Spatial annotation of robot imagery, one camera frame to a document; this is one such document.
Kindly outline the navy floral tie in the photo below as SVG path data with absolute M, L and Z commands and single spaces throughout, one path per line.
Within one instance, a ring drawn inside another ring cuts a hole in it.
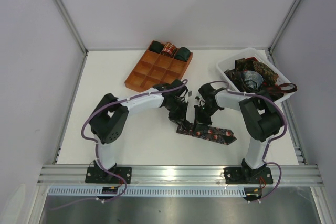
M 210 142 L 230 145 L 235 142 L 237 138 L 234 135 L 232 130 L 222 129 L 217 127 L 205 126 L 204 128 L 200 128 L 199 130 L 185 130 L 181 126 L 178 126 L 176 129 L 178 134 L 187 135 L 195 138 L 200 138 L 203 140 L 207 140 Z

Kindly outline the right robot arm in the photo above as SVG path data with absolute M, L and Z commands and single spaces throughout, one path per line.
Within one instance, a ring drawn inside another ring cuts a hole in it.
M 228 169 L 224 176 L 229 183 L 242 182 L 254 184 L 260 178 L 270 174 L 265 161 L 270 143 L 283 137 L 287 131 L 287 122 L 283 112 L 265 90 L 258 93 L 241 93 L 230 89 L 214 89 L 211 83 L 202 85 L 198 93 L 199 105 L 195 108 L 193 132 L 196 135 L 206 133 L 213 140 L 223 134 L 221 129 L 213 129 L 212 115 L 225 108 L 242 114 L 245 127 L 251 139 L 241 167 Z

